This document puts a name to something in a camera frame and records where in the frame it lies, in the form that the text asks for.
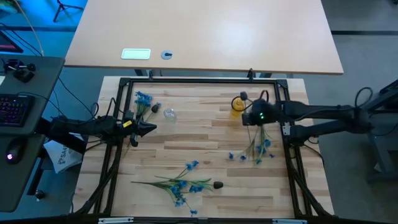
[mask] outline keyboard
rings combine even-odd
[[[23,127],[34,96],[0,94],[0,126]]]

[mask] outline wooden tabletop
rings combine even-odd
[[[119,78],[104,78],[98,114],[105,114],[111,97],[116,97]],[[290,79],[288,84],[292,100],[308,103],[303,80]],[[175,177],[184,169],[186,162],[198,160],[198,168],[186,178],[212,178],[213,181],[224,183],[222,189],[186,195],[190,206],[198,210],[199,217],[293,217],[284,150],[277,123],[265,125],[272,138],[270,151],[275,155],[274,158],[264,157],[258,166],[251,161],[228,159],[229,152],[242,151],[249,145],[246,127],[242,126],[240,119],[230,117],[231,99],[240,91],[246,91],[250,98],[255,98],[264,89],[270,93],[270,102],[275,102],[272,86],[264,84],[135,83],[133,91],[152,95],[153,101],[161,102],[162,107],[148,120],[156,124],[157,129],[138,138],[138,147],[127,150],[128,138],[125,139],[112,215],[189,217],[189,209],[174,207],[172,199],[164,190],[131,181],[160,181],[155,175]],[[134,100],[135,97],[131,100],[131,110]],[[163,110],[166,108],[175,110],[175,123],[165,120]],[[312,120],[305,119],[301,124],[311,125]],[[249,128],[252,138],[256,128]],[[319,150],[317,145],[307,144]],[[98,185],[105,147],[104,144],[94,147],[84,156],[73,199],[76,209],[84,204]],[[308,188],[324,208],[333,213],[322,160],[306,148],[302,148],[301,152]],[[302,195],[300,192],[298,194],[302,202]]]
[[[89,0],[65,66],[343,73],[321,0]]]

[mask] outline gray floor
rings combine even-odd
[[[58,24],[53,24],[54,1],[37,0],[47,14],[34,11],[27,3],[28,16],[34,17],[35,26],[73,26],[81,13],[71,12]],[[65,4],[85,1],[65,0]],[[323,0],[325,13],[332,30],[398,30],[398,8],[388,0]],[[21,15],[3,16],[0,22],[14,26],[26,26]],[[31,32],[19,32],[31,44],[35,39]],[[40,32],[44,50],[48,56],[64,57],[73,38],[73,33]],[[370,86],[377,92],[397,78],[398,36],[334,36],[335,44],[343,64],[343,76],[300,75],[304,78],[311,104],[336,105],[354,103],[356,92]],[[165,76],[217,76],[244,77],[243,73],[215,72],[172,72],[164,71]],[[105,75],[134,75],[131,70],[111,70],[99,68],[65,68],[62,80],[85,104],[98,99],[102,79]],[[61,109],[71,118],[86,119],[88,113],[63,88],[57,84],[55,91],[62,103]],[[48,106],[44,116],[55,116],[56,111]],[[380,117],[380,125],[375,132],[383,133],[398,120],[395,117]],[[394,133],[386,139],[397,137]],[[386,147],[395,147],[389,142]],[[349,133],[331,134],[320,138],[320,148],[325,158],[325,170],[335,213],[343,218],[398,223],[398,183],[382,182],[368,184],[367,175],[373,171],[375,160],[368,141],[363,135]],[[46,171],[40,188],[47,192],[47,198],[36,202],[35,198],[23,196],[14,213],[0,213],[0,220],[62,215],[68,213],[70,196],[78,177],[78,169],[59,175]]]

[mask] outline white label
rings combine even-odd
[[[123,49],[122,59],[148,60],[150,49]]]

